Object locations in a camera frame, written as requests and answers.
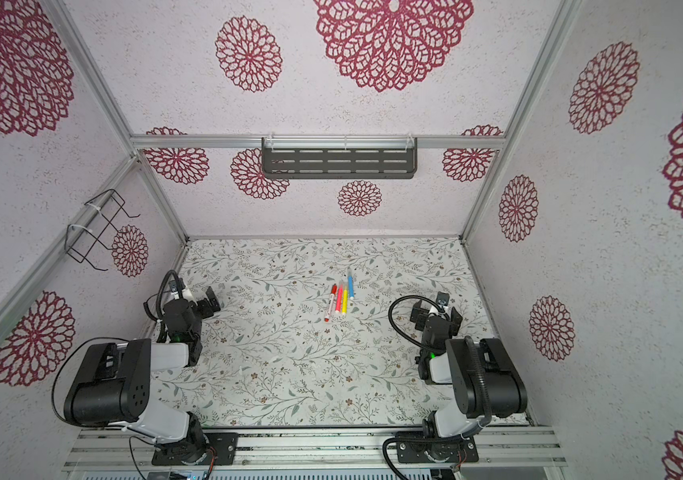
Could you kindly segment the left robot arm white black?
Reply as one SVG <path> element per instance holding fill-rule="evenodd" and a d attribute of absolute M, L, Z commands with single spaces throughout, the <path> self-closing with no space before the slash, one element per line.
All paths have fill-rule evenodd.
<path fill-rule="evenodd" d="M 175 409 L 150 392 L 153 373 L 197 366 L 203 350 L 202 324 L 221 310 L 213 289 L 195 298 L 174 270 L 143 304 L 158 323 L 159 336 L 125 340 L 97 337 L 79 347 L 84 355 L 57 418 L 77 428 L 118 429 L 153 450 L 156 467 L 233 464 L 238 436 L 204 430 L 191 411 Z"/>

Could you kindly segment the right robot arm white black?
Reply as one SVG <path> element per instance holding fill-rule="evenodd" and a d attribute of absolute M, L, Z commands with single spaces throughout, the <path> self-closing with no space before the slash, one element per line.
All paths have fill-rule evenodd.
<path fill-rule="evenodd" d="M 421 434 L 395 435 L 381 446 L 383 460 L 397 479 L 407 477 L 389 457 L 397 448 L 400 462 L 451 463 L 455 469 L 479 460 L 475 436 L 495 418 L 527 411 L 529 396 L 523 380 L 499 338 L 461 337 L 463 316 L 449 306 L 449 294 L 431 300 L 405 295 L 389 305 L 387 320 L 395 333 L 419 348 L 415 358 L 426 384 L 449 386 L 453 397 L 431 411 Z"/>

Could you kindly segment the pink highlighter pen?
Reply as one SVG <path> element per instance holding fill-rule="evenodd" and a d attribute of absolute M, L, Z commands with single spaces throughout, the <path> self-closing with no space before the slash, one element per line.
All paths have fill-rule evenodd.
<path fill-rule="evenodd" d="M 339 283 L 336 290 L 336 303 L 334 310 L 336 313 L 343 313 L 343 298 L 345 298 L 345 288 L 343 287 L 343 284 Z"/>

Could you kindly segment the blue pen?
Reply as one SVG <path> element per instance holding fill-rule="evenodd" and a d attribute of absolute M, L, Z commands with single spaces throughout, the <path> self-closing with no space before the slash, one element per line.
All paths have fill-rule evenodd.
<path fill-rule="evenodd" d="M 347 272 L 347 292 L 349 292 L 349 299 L 355 298 L 355 282 L 351 272 Z"/>

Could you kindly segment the white pen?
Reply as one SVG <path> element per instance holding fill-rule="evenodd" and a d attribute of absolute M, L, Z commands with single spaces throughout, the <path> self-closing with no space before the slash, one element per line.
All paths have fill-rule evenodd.
<path fill-rule="evenodd" d="M 335 312 L 335 307 L 336 307 L 336 302 L 337 302 L 337 291 L 338 291 L 338 285 L 333 284 L 333 286 L 331 287 L 330 293 L 329 293 L 327 308 L 325 309 L 325 316 L 323 317 L 324 322 L 329 322 L 330 318 L 333 316 L 333 312 Z"/>

